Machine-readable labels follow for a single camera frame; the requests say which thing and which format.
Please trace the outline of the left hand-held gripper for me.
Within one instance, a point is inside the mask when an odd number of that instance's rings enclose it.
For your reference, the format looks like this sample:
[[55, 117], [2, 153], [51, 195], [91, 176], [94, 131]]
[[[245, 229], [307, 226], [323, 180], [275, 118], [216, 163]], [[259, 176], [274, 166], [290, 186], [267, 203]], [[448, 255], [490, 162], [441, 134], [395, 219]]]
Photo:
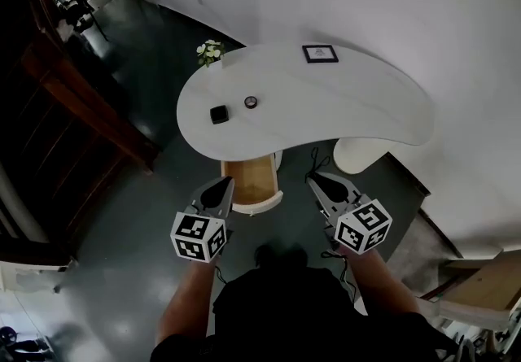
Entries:
[[[170, 232], [178, 257], [211, 263], [228, 242], [226, 218], [231, 212], [234, 178], [219, 177], [200, 186], [183, 212], [178, 212]], [[222, 208], [216, 208], [222, 202]]]

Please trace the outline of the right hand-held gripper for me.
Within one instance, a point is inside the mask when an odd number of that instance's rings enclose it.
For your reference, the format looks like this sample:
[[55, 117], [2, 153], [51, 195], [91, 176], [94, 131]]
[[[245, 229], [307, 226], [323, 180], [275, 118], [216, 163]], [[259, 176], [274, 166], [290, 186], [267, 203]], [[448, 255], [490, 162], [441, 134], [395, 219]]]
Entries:
[[[349, 180], [335, 175], [316, 172], [315, 181], [308, 178], [307, 184], [325, 217], [338, 212], [332, 201], [348, 201], [352, 196], [358, 196], [350, 188]], [[339, 215], [328, 235], [335, 249], [341, 245], [357, 254], [364, 254], [386, 239], [391, 225], [391, 215], [378, 199], [373, 199]]]

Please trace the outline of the large wooden drawer white front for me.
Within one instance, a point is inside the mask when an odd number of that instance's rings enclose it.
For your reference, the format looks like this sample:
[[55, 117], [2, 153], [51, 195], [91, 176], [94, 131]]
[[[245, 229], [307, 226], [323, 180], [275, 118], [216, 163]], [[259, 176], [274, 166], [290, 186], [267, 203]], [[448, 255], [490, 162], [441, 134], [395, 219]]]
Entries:
[[221, 175], [234, 179], [233, 212], [254, 216], [282, 201], [275, 154], [246, 161], [221, 161]]

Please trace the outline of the person's right forearm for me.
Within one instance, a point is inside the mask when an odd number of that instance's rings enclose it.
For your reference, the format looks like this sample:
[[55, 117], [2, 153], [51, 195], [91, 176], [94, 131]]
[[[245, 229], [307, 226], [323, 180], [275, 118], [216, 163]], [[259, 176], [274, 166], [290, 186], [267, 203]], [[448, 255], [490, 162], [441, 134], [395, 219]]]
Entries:
[[369, 316], [420, 313], [412, 292], [394, 278], [375, 249], [361, 255], [345, 247], [341, 251], [348, 259]]

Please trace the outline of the person's left forearm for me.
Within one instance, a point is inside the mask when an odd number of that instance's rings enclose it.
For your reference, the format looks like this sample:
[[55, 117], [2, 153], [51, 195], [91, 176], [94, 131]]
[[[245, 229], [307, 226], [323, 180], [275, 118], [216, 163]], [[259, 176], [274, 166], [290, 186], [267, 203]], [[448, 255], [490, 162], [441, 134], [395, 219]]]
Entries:
[[216, 265], [191, 261], [180, 285], [160, 318], [155, 344], [172, 335], [191, 339], [206, 336]]

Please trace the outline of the white curved desk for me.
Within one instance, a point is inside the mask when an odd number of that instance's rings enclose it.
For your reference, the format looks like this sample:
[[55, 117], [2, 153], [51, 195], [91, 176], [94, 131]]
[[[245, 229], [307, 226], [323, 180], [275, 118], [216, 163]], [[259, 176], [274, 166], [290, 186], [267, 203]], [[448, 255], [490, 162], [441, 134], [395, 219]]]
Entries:
[[[245, 161], [295, 146], [367, 137], [410, 146], [427, 143], [434, 106], [412, 79], [379, 59], [336, 47], [338, 63], [307, 63], [302, 46], [271, 43], [227, 53], [197, 70], [177, 101], [177, 124], [210, 159]], [[255, 96], [257, 107], [244, 99]], [[210, 109], [229, 120], [213, 124]]]

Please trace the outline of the person's black right shoe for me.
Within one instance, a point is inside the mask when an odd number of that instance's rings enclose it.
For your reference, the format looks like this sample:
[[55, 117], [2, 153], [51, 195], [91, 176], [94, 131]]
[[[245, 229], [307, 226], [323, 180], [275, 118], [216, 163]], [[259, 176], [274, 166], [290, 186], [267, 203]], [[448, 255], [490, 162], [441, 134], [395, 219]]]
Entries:
[[295, 246], [282, 254], [281, 261], [286, 268], [306, 268], [309, 258], [305, 249]]

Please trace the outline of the person's black shoe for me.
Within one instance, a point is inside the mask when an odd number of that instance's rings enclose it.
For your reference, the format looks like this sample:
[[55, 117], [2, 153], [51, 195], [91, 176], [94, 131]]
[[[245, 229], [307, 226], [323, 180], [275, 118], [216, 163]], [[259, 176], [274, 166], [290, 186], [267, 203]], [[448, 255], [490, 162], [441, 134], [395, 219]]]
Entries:
[[305, 249], [295, 246], [282, 254], [281, 261], [286, 268], [306, 268], [309, 258]]
[[269, 268], [277, 260], [277, 254], [270, 244], [263, 244], [254, 252], [256, 268]]

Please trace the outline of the person's black left shoe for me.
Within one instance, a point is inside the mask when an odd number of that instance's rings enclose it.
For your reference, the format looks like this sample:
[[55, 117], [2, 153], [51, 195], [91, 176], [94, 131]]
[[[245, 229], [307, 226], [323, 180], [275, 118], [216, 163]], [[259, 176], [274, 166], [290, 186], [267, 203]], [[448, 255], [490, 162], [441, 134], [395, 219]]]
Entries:
[[277, 260], [277, 254], [270, 244], [263, 244], [254, 252], [256, 268], [269, 268]]

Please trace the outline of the person's black shirt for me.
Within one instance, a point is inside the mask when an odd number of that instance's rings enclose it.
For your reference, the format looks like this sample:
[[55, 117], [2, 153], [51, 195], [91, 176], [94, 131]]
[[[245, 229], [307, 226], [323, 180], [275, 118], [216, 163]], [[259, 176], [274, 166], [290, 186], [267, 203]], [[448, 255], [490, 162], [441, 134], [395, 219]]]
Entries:
[[212, 313], [212, 335], [171, 334], [150, 362], [440, 362], [458, 351], [420, 314], [362, 315], [326, 268], [253, 269]]

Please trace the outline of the white flowers in vase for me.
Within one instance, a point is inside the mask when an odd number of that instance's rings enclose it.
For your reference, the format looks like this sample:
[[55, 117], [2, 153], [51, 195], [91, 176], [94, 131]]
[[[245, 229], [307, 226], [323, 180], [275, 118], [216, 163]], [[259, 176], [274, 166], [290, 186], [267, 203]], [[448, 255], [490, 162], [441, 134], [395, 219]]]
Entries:
[[215, 63], [220, 63], [225, 55], [225, 45], [220, 41], [208, 39], [206, 42], [197, 46], [196, 54], [198, 65], [211, 67]]

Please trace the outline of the dark wooden furniture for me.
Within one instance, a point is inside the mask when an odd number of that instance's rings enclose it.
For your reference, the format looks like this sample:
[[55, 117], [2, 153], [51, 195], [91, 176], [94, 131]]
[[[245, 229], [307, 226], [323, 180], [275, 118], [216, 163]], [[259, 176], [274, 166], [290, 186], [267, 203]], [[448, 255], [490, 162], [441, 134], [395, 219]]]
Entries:
[[129, 163], [159, 147], [80, 34], [82, 11], [0, 0], [0, 261], [65, 267], [84, 216]]

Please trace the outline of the grey wooden panels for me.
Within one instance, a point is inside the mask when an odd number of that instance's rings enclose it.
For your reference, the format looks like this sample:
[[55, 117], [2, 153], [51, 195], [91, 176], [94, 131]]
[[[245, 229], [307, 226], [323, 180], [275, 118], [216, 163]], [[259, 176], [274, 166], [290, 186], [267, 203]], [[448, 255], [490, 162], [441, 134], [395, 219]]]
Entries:
[[500, 331], [521, 309], [521, 250], [490, 260], [453, 260], [440, 266], [448, 279], [417, 298], [428, 317]]

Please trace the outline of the white furniture piece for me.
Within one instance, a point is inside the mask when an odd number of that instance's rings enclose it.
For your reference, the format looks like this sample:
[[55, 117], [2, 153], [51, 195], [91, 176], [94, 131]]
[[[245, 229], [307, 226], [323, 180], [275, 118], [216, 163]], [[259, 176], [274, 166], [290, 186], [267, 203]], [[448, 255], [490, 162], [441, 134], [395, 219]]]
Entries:
[[76, 260], [65, 265], [16, 264], [0, 261], [0, 291], [59, 294], [65, 273], [77, 266]]

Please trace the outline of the black picture frame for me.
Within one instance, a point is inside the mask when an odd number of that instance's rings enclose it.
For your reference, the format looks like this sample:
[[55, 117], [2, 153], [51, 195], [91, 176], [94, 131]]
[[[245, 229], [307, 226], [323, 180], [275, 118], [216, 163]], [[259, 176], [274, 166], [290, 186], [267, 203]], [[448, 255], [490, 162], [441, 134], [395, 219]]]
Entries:
[[307, 63], [338, 63], [339, 58], [332, 45], [302, 46]]

